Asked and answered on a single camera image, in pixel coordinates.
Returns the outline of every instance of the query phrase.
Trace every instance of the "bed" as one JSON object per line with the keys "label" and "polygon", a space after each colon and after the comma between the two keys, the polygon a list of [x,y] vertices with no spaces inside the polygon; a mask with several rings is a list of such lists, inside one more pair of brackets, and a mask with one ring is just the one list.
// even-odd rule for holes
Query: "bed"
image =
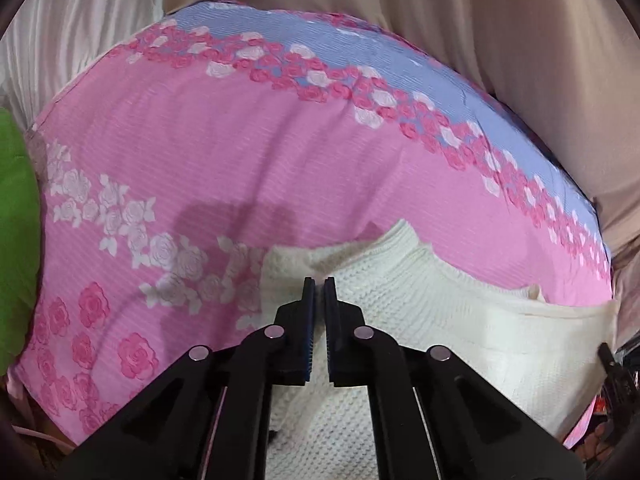
{"label": "bed", "polygon": [[195,4],[109,50],[33,137],[44,272],[15,370],[75,443],[192,345],[260,326],[276,244],[406,219],[484,282],[585,308],[612,296],[593,207],[524,124],[351,16]]}

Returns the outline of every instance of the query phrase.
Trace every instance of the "white garment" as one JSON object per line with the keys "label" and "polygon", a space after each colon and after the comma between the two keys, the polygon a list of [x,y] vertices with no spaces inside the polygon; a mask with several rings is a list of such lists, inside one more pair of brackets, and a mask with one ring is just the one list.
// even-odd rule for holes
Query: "white garment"
{"label": "white garment", "polygon": [[[399,221],[373,243],[305,250],[273,248],[260,279],[263,321],[300,298],[305,276],[334,276],[338,299],[399,344],[451,348],[556,437],[578,421],[604,372],[598,345],[614,339],[618,302],[595,307],[543,303],[539,288],[504,290],[439,259]],[[310,383],[274,390],[267,478],[377,478],[365,388],[328,383],[326,339],[316,327]]]}
{"label": "white garment", "polygon": [[23,131],[113,45],[162,18],[162,0],[25,0],[0,40],[0,105]]}

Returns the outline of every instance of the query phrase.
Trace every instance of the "green cushion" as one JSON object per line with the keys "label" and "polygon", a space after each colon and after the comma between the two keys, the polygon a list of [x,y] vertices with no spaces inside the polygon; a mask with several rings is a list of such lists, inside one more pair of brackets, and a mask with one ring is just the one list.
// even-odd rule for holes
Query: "green cushion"
{"label": "green cushion", "polygon": [[24,347],[39,267],[38,184],[22,133],[0,108],[0,375]]}

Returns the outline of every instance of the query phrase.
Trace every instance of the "pink fabric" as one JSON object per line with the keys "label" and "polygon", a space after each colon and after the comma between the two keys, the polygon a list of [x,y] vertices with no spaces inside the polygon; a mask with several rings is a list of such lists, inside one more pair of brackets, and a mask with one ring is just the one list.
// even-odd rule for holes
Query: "pink fabric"
{"label": "pink fabric", "polygon": [[191,346],[225,348],[256,328],[273,244],[375,238],[405,218],[485,282],[539,283],[562,304],[611,297],[553,243],[544,212],[523,214],[472,153],[418,142],[394,110],[372,125],[340,86],[317,99],[243,70],[207,73],[207,59],[130,56],[102,59],[38,119],[44,275],[17,371],[73,441]]}

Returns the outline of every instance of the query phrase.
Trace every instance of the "white sweater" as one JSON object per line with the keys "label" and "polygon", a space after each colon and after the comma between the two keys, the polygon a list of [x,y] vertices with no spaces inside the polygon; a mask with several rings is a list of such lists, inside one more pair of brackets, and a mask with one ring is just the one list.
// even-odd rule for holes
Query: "white sweater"
{"label": "white sweater", "polygon": [[[305,250],[273,248],[260,279],[263,321],[300,298],[305,276],[334,276],[338,299],[399,344],[451,348],[555,436],[578,421],[604,379],[596,350],[613,343],[618,304],[544,303],[537,286],[505,290],[439,259],[399,221],[375,242]],[[316,326],[313,369],[304,388],[274,389],[267,478],[377,478],[366,388],[328,383],[324,328]]]}

